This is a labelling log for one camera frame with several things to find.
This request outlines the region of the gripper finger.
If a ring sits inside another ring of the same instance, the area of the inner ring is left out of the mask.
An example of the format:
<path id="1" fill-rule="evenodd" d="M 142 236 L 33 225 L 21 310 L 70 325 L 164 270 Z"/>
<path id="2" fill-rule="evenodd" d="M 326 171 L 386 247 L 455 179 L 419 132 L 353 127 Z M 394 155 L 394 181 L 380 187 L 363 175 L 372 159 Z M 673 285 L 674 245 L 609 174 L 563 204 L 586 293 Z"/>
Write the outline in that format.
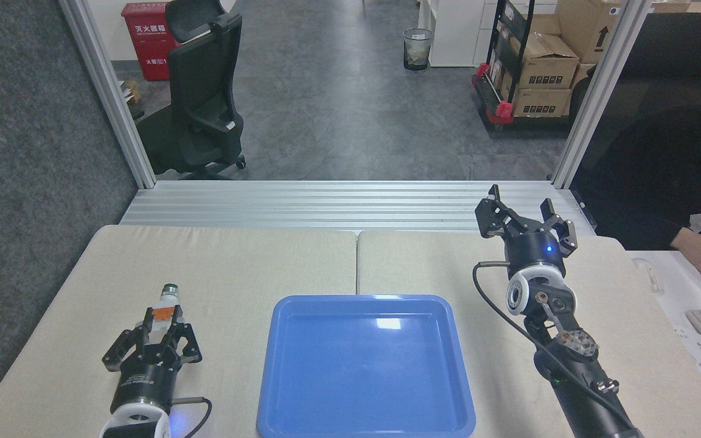
<path id="1" fill-rule="evenodd" d="M 172 318 L 158 347 L 158 364 L 173 371 L 179 371 L 187 363 L 202 361 L 197 337 L 192 324 L 183 317 L 180 305 L 173 306 Z"/>
<path id="2" fill-rule="evenodd" d="M 501 202 L 498 185 L 492 185 L 489 194 L 478 203 L 475 216 L 484 238 L 500 236 L 506 240 L 525 235 L 530 231 L 531 220 L 519 216 Z"/>
<path id="3" fill-rule="evenodd" d="M 146 313 L 139 326 L 123 330 L 102 358 L 105 367 L 108 370 L 120 370 L 120 364 L 125 360 L 132 347 L 134 347 L 136 360 L 147 365 L 155 365 L 157 360 L 154 350 L 151 349 L 147 352 L 145 347 L 152 327 L 153 313 Z"/>
<path id="4" fill-rule="evenodd" d="M 556 213 L 550 198 L 543 200 L 540 213 L 542 221 L 535 221 L 533 225 L 537 252 L 542 256 L 570 256 L 577 249 L 573 222 Z"/>

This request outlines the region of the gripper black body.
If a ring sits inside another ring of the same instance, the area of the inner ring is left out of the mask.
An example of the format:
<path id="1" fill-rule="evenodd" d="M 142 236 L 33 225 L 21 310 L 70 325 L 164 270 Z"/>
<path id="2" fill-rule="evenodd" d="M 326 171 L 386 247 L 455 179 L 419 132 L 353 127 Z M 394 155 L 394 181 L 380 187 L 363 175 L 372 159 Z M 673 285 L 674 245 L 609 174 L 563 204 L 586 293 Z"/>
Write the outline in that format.
<path id="1" fill-rule="evenodd" d="M 155 364 L 144 363 L 136 356 L 124 361 L 110 361 L 110 371 L 120 371 L 119 382 L 111 403 L 114 413 L 126 404 L 146 404 L 172 410 L 173 388 L 180 369 L 180 358 L 168 358 Z"/>
<path id="2" fill-rule="evenodd" d="M 530 232 L 523 235 L 504 236 L 504 256 L 510 263 L 508 278 L 529 266 L 544 263 L 556 267 L 562 277 L 567 274 L 561 247 L 550 232 Z"/>

